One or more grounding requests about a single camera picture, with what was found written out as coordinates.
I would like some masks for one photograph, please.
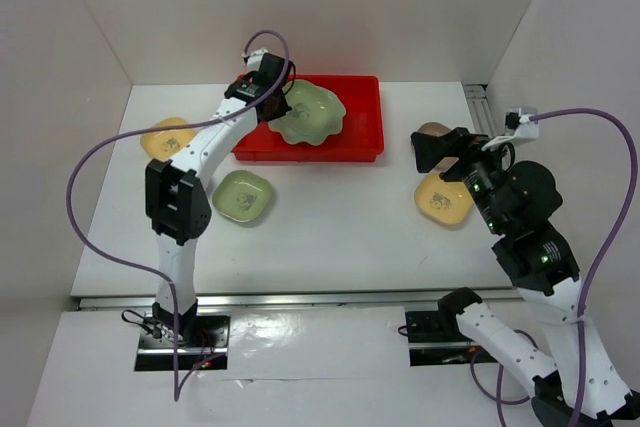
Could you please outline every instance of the table surface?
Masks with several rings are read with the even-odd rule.
[[[181,116],[214,112],[225,85],[135,86],[121,132]],[[472,209],[456,229],[418,212],[418,174],[410,135],[425,122],[473,128],[460,83],[381,83],[385,152],[372,164],[240,163],[229,155],[213,186],[231,171],[250,170],[275,188],[257,225],[214,217],[199,240],[199,294],[381,291],[507,287],[495,242]],[[106,251],[157,262],[155,234],[144,214],[144,168],[138,138],[115,146],[89,231]],[[148,274],[106,261],[85,248],[72,295],[154,295]]]
[[[525,310],[510,303],[496,315],[529,330]],[[228,370],[192,376],[176,404],[170,372],[133,371],[139,329],[119,312],[64,313],[28,426],[498,425],[468,365],[409,366],[397,333],[402,308],[246,311],[231,319]],[[496,371],[478,366],[490,391]],[[506,376],[505,398],[522,393]],[[509,425],[540,425],[529,404],[505,410]]]

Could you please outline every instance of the white backdrop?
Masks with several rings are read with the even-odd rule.
[[[64,188],[91,145],[120,124],[131,89],[82,0],[0,0],[0,412],[27,421],[82,244]],[[76,191],[88,228],[109,161],[96,156]]]
[[[639,143],[639,25],[640,0],[532,0],[489,84],[496,120],[520,105],[543,112],[598,108],[624,121]],[[565,199],[563,231],[584,272],[622,204],[629,155],[615,127],[601,119],[547,120],[541,132],[544,141],[522,152],[554,173]],[[605,345],[636,390],[639,205],[636,200],[605,258],[590,300]]]
[[[304,73],[486,83],[530,0],[86,0],[134,84],[226,82],[257,29]]]

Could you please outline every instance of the green bowl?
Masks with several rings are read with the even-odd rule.
[[[247,170],[230,172],[213,193],[213,206],[236,222],[257,219],[273,197],[269,181]]]
[[[296,80],[285,98],[291,111],[269,122],[269,128],[282,135],[286,143],[320,145],[329,135],[342,131],[342,119],[347,110],[330,90],[306,80]]]

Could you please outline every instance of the cable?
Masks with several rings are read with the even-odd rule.
[[[573,412],[571,414],[571,418],[569,419],[568,427],[576,427],[578,425],[578,421],[580,419],[580,414],[582,413],[582,405],[584,403],[584,395],[586,390],[586,374],[587,374],[587,342],[586,342],[586,332],[584,321],[581,317],[584,315],[587,305],[587,297],[589,295],[589,289],[591,288],[591,284],[593,283],[593,279],[602,264],[602,260],[606,255],[607,251],[613,244],[613,241],[618,235],[620,227],[626,218],[629,208],[631,207],[631,202],[633,201],[633,195],[636,190],[636,185],[638,182],[638,154],[636,152],[635,143],[633,141],[633,137],[629,130],[625,127],[625,125],[618,119],[617,117],[609,114],[608,112],[604,112],[602,110],[597,109],[586,109],[586,108],[578,108],[578,109],[563,109],[557,110],[553,112],[547,112],[545,114],[533,115],[529,118],[530,122],[538,122],[540,120],[552,119],[555,117],[563,117],[565,115],[576,115],[576,114],[586,114],[586,115],[594,115],[596,117],[603,118],[608,120],[622,134],[622,137],[627,144],[627,148],[629,150],[629,160],[631,164],[630,175],[629,175],[629,186],[627,188],[627,193],[625,194],[624,201],[622,203],[622,207],[620,208],[620,213],[616,218],[616,221],[611,228],[611,231],[605,238],[600,250],[596,254],[596,257],[593,259],[591,267],[589,268],[587,275],[584,278],[582,283],[582,289],[580,290],[580,296],[578,298],[578,389],[576,392],[576,400],[573,408]],[[502,427],[506,427],[506,422],[504,419],[504,413],[502,411],[502,405],[509,405],[507,401],[501,399],[501,390],[502,390],[502,377],[504,374],[504,367],[501,365],[498,369],[498,381],[496,385],[496,404],[498,409],[498,418],[500,419],[500,425]],[[476,380],[476,376],[472,372],[472,376],[474,377],[474,381]],[[486,389],[480,386],[478,382],[476,385],[480,388],[480,390],[486,395]]]
[[[529,340],[529,342],[533,344],[533,346],[536,349],[538,348],[538,344],[536,344],[536,341],[534,340],[534,338],[531,337],[531,335],[529,335],[527,332],[525,332],[524,330],[516,330],[515,332],[525,336]],[[523,397],[521,399],[516,399],[516,400],[504,400],[502,398],[502,382],[500,382],[500,387],[496,388],[496,396],[491,395],[491,393],[484,388],[484,386],[480,383],[480,380],[478,379],[478,374],[476,373],[476,361],[478,360],[478,356],[482,354],[482,352],[483,352],[483,349],[478,350],[475,354],[473,354],[473,357],[471,357],[471,361],[469,363],[469,367],[471,369],[471,377],[473,378],[473,382],[476,384],[478,389],[480,389],[480,392],[482,392],[485,396],[487,396],[494,402],[500,403],[501,406],[502,405],[522,405],[529,402],[529,400],[531,399],[528,396]],[[500,379],[503,375],[504,375],[504,366],[500,364],[500,368],[498,369],[498,379]]]
[[[142,320],[142,322],[136,322],[135,320],[130,320],[127,319],[127,316],[125,314],[131,314],[134,315],[136,317],[138,317],[139,319]],[[127,324],[133,324],[133,325],[137,325],[138,327],[140,327],[142,330],[144,330],[147,334],[149,335],[153,335],[153,329],[151,327],[149,327],[147,325],[147,319],[144,318],[144,316],[140,315],[138,312],[136,312],[135,310],[131,310],[131,309],[124,309],[121,313],[120,313],[120,318],[125,321]]]
[[[289,88],[286,92],[282,93],[283,95],[287,95],[289,92],[291,92],[291,89],[293,89],[293,86],[296,83],[296,76],[298,75],[298,73],[296,72],[296,64],[292,63],[291,66],[293,70],[293,77],[291,78],[291,84],[289,84]]]
[[[202,360],[202,357],[204,356],[204,349],[207,346],[207,340],[205,339],[204,334],[202,332],[198,332],[198,335],[200,336],[200,340],[202,340],[202,345],[200,346],[200,355],[196,359],[196,362],[200,362]]]
[[[506,170],[509,170],[516,163],[516,148],[511,142],[507,142],[502,144],[502,151],[507,151],[509,154],[509,167],[506,168]]]
[[[134,137],[137,135],[151,133],[151,132],[160,132],[163,130],[196,129],[201,127],[209,127],[211,125],[216,125],[221,122],[230,120],[238,115],[242,115],[245,112],[248,112],[255,106],[259,105],[261,102],[269,98],[276,91],[276,89],[278,89],[278,87],[282,85],[282,82],[284,81],[284,78],[287,75],[287,71],[289,69],[289,46],[287,45],[286,40],[284,39],[284,37],[282,37],[282,35],[280,35],[275,30],[269,30],[269,29],[260,30],[255,34],[253,34],[249,39],[249,41],[247,42],[243,51],[243,58],[246,58],[248,56],[247,51],[249,47],[251,47],[251,44],[253,44],[253,41],[257,37],[265,34],[273,35],[274,37],[278,38],[284,50],[285,62],[282,67],[282,72],[280,72],[280,75],[278,76],[277,80],[274,82],[274,84],[271,87],[269,87],[269,89],[267,89],[267,91],[263,95],[253,100],[252,102],[248,103],[245,107],[236,111],[235,113],[229,114],[224,117],[218,117],[218,118],[210,119],[204,122],[197,122],[195,124],[172,125],[172,126],[165,126],[165,127],[150,127],[147,129],[133,130],[131,132],[125,132],[122,134],[114,135],[113,137],[109,137],[108,139],[105,139],[102,142],[93,146],[91,149],[89,149],[89,151],[86,154],[84,154],[84,156],[82,156],[82,158],[78,161],[78,164],[74,167],[73,171],[71,172],[71,175],[69,176],[69,182],[67,183],[67,190],[66,190],[67,216],[69,217],[69,222],[71,223],[71,227],[73,228],[73,231],[84,243],[84,245],[86,245],[93,252],[100,255],[101,257],[104,257],[107,260],[125,265],[127,267],[132,267],[134,269],[142,270],[144,272],[149,272],[150,274],[157,275],[162,280],[167,282],[167,284],[169,285],[169,290],[171,291],[171,298],[173,302],[173,332],[174,332],[174,336],[173,336],[173,399],[175,402],[177,402],[180,399],[180,392],[182,391],[182,387],[185,381],[191,376],[191,374],[195,370],[199,369],[203,363],[209,362],[221,354],[216,354],[216,355],[207,357],[202,362],[194,364],[193,367],[191,367],[191,370],[189,370],[189,372],[187,372],[184,378],[180,380],[179,357],[178,357],[178,332],[180,332],[180,315],[178,313],[178,296],[177,296],[176,287],[175,287],[175,284],[173,283],[173,280],[167,274],[165,274],[164,272],[161,272],[160,270],[147,267],[146,265],[138,264],[137,262],[132,262],[130,260],[121,259],[119,257],[116,257],[115,255],[111,255],[108,252],[105,252],[104,250],[100,249],[98,246],[93,244],[85,235],[85,233],[82,232],[82,229],[80,229],[80,226],[78,225],[78,221],[76,220],[75,213],[73,211],[73,202],[72,202],[73,186],[84,164],[86,164],[86,162],[97,151],[99,151],[100,149],[102,149],[103,147],[109,144],[117,142],[118,140],[121,140],[121,139],[126,139],[128,137]]]
[[[207,343],[209,344],[209,351],[213,354],[213,345],[211,345],[211,332],[205,331],[207,334]]]

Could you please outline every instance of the yellow plate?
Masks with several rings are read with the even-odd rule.
[[[436,172],[424,178],[414,199],[420,212],[446,225],[462,222],[473,205],[462,182],[444,182]]]
[[[186,123],[187,121],[180,117],[171,117],[158,122],[153,127],[185,125]],[[140,138],[140,145],[149,156],[164,161],[191,142],[195,136],[196,133],[191,129],[163,130],[144,134]]]

